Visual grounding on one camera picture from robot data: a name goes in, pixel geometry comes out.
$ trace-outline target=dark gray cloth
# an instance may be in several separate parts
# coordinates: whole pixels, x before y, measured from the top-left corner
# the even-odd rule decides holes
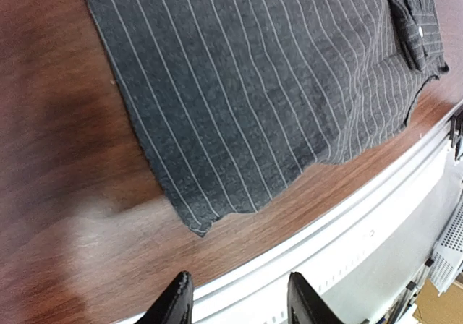
[[[448,71],[434,0],[88,4],[146,158],[200,236],[394,136]]]

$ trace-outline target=garment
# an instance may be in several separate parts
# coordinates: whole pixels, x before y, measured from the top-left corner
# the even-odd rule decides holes
[[[434,0],[87,0],[146,158],[203,236],[406,127]]]

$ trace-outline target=white vent grille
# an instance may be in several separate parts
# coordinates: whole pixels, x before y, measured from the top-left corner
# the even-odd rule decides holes
[[[463,262],[463,197],[439,238],[433,259],[430,280],[441,295],[458,276]]]

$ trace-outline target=brown wooden surface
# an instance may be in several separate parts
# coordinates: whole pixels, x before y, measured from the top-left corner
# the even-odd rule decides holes
[[[150,172],[84,0],[0,0],[0,322],[108,323],[183,269],[196,285],[287,239],[398,158],[463,98],[463,0],[436,0],[451,73],[410,127],[312,166],[255,215],[190,233]]]

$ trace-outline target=wood grain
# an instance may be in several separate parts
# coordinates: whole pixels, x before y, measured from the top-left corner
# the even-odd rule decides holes
[[[463,98],[463,0],[436,0],[451,73],[405,132],[310,167],[265,210],[206,238],[163,196],[84,0],[0,0],[0,321],[108,323],[183,269],[204,284],[284,241],[387,167]]]

